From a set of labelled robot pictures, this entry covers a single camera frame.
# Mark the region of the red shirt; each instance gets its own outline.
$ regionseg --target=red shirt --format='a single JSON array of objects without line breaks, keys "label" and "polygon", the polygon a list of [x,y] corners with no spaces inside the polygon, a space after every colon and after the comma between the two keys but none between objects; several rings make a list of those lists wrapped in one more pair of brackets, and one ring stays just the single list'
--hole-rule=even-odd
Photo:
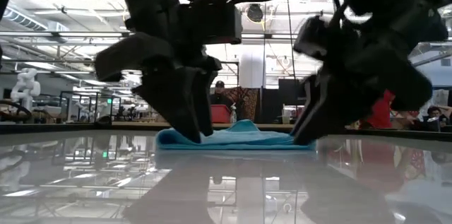
[{"label": "red shirt", "polygon": [[391,101],[394,95],[388,90],[384,92],[383,98],[377,100],[372,107],[372,116],[366,119],[375,129],[390,129],[391,124]]}]

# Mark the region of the window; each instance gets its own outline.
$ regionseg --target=window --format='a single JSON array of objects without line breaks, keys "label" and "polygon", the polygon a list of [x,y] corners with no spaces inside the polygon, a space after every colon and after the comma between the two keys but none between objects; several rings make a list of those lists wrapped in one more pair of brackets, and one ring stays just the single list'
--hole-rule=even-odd
[{"label": "window", "polygon": [[451,66],[450,59],[441,59],[441,66]]},{"label": "window", "polygon": [[3,99],[10,99],[11,98],[11,89],[4,89],[3,90]]}]

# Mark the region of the white robot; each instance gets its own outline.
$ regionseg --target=white robot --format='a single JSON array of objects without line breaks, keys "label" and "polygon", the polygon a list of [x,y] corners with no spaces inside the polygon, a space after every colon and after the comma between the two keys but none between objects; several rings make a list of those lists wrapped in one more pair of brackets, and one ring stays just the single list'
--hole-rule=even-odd
[{"label": "white robot", "polygon": [[88,107],[82,105],[80,102],[76,102],[76,106],[80,108],[81,112],[87,113],[91,118],[97,119],[98,114],[102,114],[102,111],[108,106],[107,102],[101,102],[97,104],[97,113],[95,114],[94,111],[88,110]]},{"label": "white robot", "polygon": [[17,75],[17,84],[11,91],[11,100],[13,102],[22,100],[21,105],[28,110],[32,109],[33,97],[41,94],[41,85],[35,81],[36,74],[36,69],[22,69]]}]

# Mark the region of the man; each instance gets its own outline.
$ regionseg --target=man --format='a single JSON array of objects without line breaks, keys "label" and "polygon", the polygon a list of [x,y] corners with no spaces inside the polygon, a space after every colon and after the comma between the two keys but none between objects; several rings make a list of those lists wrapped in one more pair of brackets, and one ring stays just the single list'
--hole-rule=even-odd
[{"label": "man", "polygon": [[451,123],[452,107],[431,106],[427,110],[429,118],[439,118],[439,126],[444,127]]},{"label": "man", "polygon": [[225,83],[223,81],[217,81],[217,83],[215,83],[215,93],[210,95],[210,104],[226,105],[227,107],[230,107],[233,102],[223,94],[224,91]]}]

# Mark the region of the folded towel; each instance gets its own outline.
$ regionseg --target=folded towel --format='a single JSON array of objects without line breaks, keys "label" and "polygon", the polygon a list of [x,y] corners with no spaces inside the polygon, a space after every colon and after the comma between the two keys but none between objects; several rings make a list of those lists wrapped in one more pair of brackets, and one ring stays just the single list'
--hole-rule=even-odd
[{"label": "folded towel", "polygon": [[156,136],[157,147],[167,150],[309,150],[312,146],[296,146],[291,135],[260,131],[249,120],[242,120],[228,129],[201,135],[201,143],[194,143],[174,129],[164,129]]}]

